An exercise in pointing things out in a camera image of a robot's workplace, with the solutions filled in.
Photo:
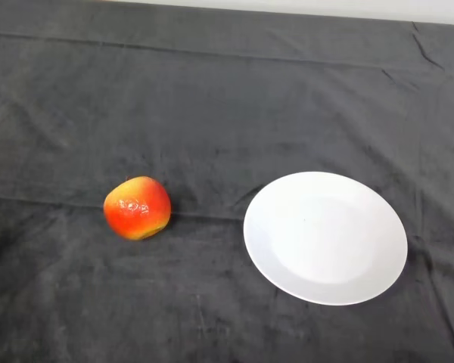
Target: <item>apple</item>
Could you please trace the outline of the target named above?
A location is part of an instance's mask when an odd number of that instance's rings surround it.
[[[172,213],[165,188],[147,176],[132,178],[114,188],[104,200],[103,209],[111,229],[130,240],[161,231]]]

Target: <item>white wall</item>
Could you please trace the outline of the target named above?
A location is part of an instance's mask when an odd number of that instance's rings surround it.
[[[454,24],[454,0],[113,0]]]

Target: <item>gray velvet fabric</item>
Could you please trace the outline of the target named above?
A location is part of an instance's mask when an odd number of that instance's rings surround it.
[[[252,197],[336,172],[399,213],[409,258],[356,306],[277,290]],[[105,195],[160,180],[168,229]],[[0,362],[454,362],[454,26],[0,0]]]

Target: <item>plate center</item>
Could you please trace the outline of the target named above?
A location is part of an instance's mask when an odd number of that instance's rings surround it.
[[[276,208],[272,248],[294,274],[339,284],[367,271],[373,260],[368,218],[356,207],[329,198],[291,201]]]

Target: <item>white plate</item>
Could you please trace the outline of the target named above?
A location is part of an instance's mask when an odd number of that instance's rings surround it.
[[[254,265],[281,290],[325,305],[371,299],[400,276],[407,238],[392,207],[344,176],[300,172],[250,203],[244,239]]]

